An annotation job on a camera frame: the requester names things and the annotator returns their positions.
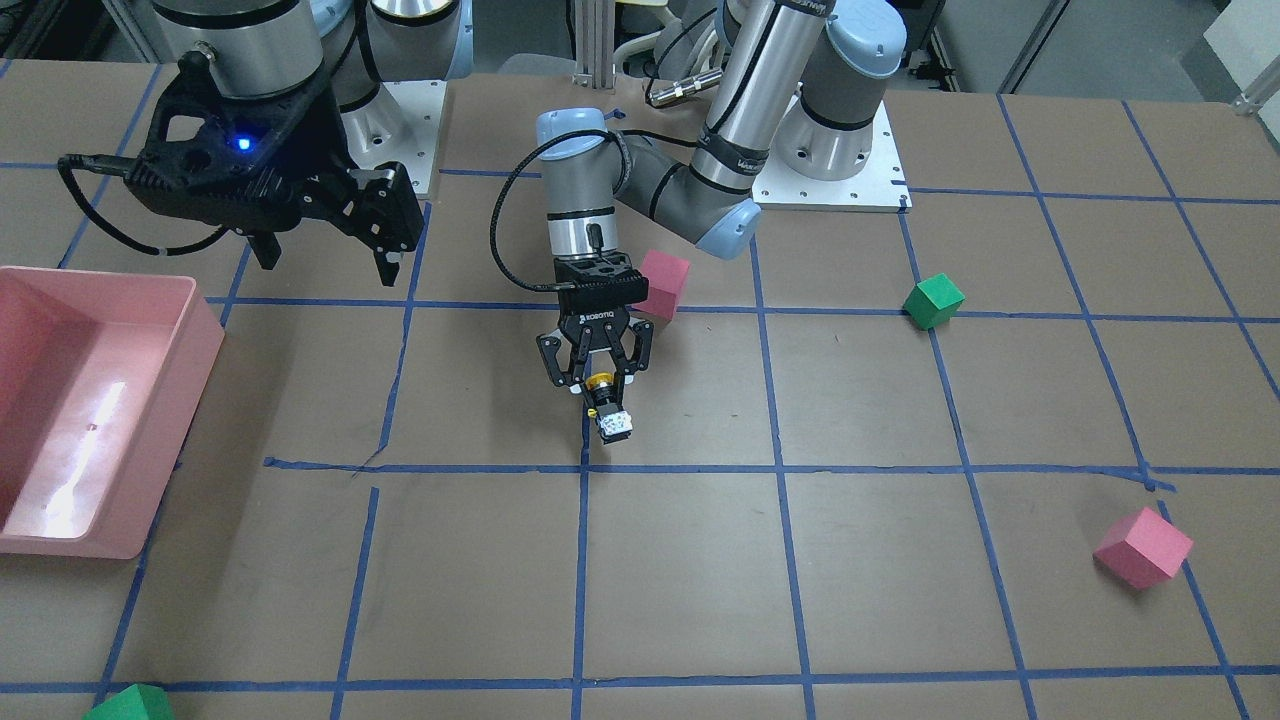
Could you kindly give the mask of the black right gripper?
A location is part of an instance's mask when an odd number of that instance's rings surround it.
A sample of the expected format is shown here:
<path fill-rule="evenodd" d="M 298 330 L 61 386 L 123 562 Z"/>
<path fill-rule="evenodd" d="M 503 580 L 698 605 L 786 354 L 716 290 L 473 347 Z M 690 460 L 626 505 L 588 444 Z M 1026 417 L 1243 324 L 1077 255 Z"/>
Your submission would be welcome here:
<path fill-rule="evenodd" d="M 182 60 L 160 95 L 147 138 L 124 174 L 148 210 L 229 228 L 248 238 L 265 272 L 279 233 L 305 218 L 333 224 L 372 252 L 394 287 L 419 246 L 422 211 L 398 161 L 357 167 L 325 70 L 264 99 L 228 97 L 206 60 Z"/>

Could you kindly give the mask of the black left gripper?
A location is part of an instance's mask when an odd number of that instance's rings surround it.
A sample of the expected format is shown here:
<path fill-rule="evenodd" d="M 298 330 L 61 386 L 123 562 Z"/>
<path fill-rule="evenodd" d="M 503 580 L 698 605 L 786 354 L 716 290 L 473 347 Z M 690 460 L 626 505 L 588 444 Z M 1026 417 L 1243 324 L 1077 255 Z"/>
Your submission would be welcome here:
<path fill-rule="evenodd" d="M 570 287 L 558 291 L 558 332 L 536 338 L 550 382 L 582 393 L 591 351 L 608 350 L 620 391 L 625 391 L 650 361 L 655 325 L 630 319 L 626 310 L 646 300 L 648 278 L 626 255 L 557 258 L 553 268 L 556 281 Z"/>

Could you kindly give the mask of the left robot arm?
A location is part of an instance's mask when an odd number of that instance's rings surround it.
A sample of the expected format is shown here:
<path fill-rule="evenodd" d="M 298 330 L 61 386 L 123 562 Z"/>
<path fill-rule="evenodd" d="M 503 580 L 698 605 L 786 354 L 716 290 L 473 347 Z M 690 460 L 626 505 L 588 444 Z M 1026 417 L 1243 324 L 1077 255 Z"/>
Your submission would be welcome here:
<path fill-rule="evenodd" d="M 769 167 L 836 186 L 876 151 L 876 115 L 908 29 L 887 1 L 750 1 L 690 161 L 595 108 L 543 113 L 541 165 L 559 323 L 538 340 L 553 384 L 581 392 L 594 354 L 622 386 L 648 365 L 652 328 L 628 306 L 650 283 L 620 251 L 622 202 L 716 258 L 741 254 L 762 213 L 753 188 Z"/>

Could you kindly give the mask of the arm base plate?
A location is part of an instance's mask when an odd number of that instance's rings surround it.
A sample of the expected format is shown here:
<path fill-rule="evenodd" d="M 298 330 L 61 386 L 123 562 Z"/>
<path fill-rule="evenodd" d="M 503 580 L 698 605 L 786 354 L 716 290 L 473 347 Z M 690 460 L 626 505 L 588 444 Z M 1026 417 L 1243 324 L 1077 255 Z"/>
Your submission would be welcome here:
<path fill-rule="evenodd" d="M 408 172 L 416 196 L 433 199 L 447 92 L 443 79 L 394 82 L 383 85 L 364 106 L 344 111 L 348 150 L 356 164 L 371 170 L 398 161 Z"/>
<path fill-rule="evenodd" d="M 913 200 L 902 172 L 884 104 L 877 108 L 870 150 L 854 159 L 859 172 L 845 179 L 815 179 L 786 163 L 785 145 L 774 141 L 771 158 L 753 186 L 763 208 L 804 211 L 908 211 Z"/>

